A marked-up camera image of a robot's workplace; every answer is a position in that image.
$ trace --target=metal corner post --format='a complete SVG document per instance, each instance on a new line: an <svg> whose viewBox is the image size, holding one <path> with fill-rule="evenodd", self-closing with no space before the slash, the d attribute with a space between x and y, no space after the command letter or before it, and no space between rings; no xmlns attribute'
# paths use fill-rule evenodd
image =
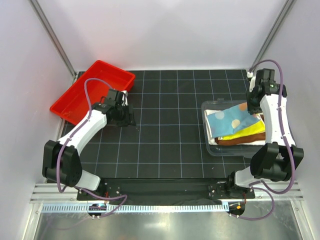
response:
<svg viewBox="0 0 320 240"><path fill-rule="evenodd" d="M270 46L272 40L276 36L278 30L280 29L282 23L284 22L286 16L288 15L290 10L292 9L295 2L296 2L296 0L286 0L285 1L281 11L279 12L275 22L273 23L273 25L271 27L266 39L264 40L264 43L262 44L257 56L255 57L255 60L252 63L252 66L257 64L263 58L268 47Z"/></svg>
<svg viewBox="0 0 320 240"><path fill-rule="evenodd" d="M74 69L74 67L72 66L65 50L63 49L62 45L60 44L53 28L51 27L44 11L42 10L38 0L28 0L31 4L31 6L33 7L35 13L37 14L40 22L42 23L44 29L46 30L47 34L49 35L53 45L55 46L55 48L57 49L59 55L61 56L65 66L68 68L68 70L70 71L71 75L73 78L76 77L76 71Z"/></svg>

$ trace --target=polka dot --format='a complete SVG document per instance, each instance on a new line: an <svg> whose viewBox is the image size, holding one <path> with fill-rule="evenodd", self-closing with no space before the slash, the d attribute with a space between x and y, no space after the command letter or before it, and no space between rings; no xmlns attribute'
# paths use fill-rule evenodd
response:
<svg viewBox="0 0 320 240"><path fill-rule="evenodd" d="M238 127L240 125L240 120L239 119L235 119L232 121L231 126L233 127L233 129L235 129L236 127Z"/></svg>
<svg viewBox="0 0 320 240"><path fill-rule="evenodd" d="M225 113L223 111L219 111L215 114L215 117L216 119L219 119L219 120L224 119Z"/></svg>
<svg viewBox="0 0 320 240"><path fill-rule="evenodd" d="M238 106L239 106L239 109L240 109L241 111L247 110L247 107L248 107L246 102L241 103L241 104L239 104Z"/></svg>

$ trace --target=white cloth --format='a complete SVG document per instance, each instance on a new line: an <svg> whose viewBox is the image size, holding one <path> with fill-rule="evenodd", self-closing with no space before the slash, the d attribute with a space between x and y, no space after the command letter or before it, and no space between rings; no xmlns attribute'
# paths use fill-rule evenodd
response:
<svg viewBox="0 0 320 240"><path fill-rule="evenodd" d="M221 112L221 111L220 110L209 110L209 109L204 111L206 134L208 136L208 142L209 142L210 145L218 145L218 144L215 142L215 138L212 137L211 128L209 127L209 121L208 121L207 116L210 115L210 114L217 113L217 112ZM265 144L266 144L266 141L260 140L260 141L242 143L240 145L255 145L255 146L261 145L261 146L263 146Z"/></svg>

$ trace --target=yellow cloth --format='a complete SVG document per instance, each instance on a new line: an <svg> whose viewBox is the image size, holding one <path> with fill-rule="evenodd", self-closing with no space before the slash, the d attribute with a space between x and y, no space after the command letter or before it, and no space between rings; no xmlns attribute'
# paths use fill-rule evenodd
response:
<svg viewBox="0 0 320 240"><path fill-rule="evenodd" d="M257 123L248 126L240 131L237 131L235 134L232 135L227 135L227 136L222 136L219 137L219 140L232 140L232 139L237 139L241 137L246 137L246 136L251 136L254 134L260 134L266 131L266 126L265 123L262 119L258 121Z"/></svg>

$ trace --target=white dot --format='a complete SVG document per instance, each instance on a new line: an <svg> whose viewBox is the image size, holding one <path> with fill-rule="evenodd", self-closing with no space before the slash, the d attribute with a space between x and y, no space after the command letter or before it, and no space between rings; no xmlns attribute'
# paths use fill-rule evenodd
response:
<svg viewBox="0 0 320 240"><path fill-rule="evenodd" d="M235 119L232 121L231 126L233 127L233 129L235 129L236 127L238 127L240 125L240 120L239 119Z"/></svg>
<svg viewBox="0 0 320 240"><path fill-rule="evenodd" d="M221 120L225 117L225 113L223 111L219 111L215 114L215 117Z"/></svg>

